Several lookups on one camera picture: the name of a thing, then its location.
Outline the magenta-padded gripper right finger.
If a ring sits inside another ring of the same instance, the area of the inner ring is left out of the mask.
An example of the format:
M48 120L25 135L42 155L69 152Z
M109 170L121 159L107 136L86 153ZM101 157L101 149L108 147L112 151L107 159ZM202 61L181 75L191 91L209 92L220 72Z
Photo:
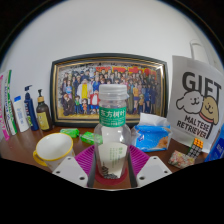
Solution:
M135 146L130 147L129 177L132 188L146 186L171 174L158 156L148 156Z

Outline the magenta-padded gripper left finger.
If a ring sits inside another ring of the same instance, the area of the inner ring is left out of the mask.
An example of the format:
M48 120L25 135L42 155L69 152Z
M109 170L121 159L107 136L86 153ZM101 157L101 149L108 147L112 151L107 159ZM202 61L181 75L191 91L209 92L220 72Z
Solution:
M66 157L53 174L81 187L92 188L95 165L94 147L90 146L75 157Z

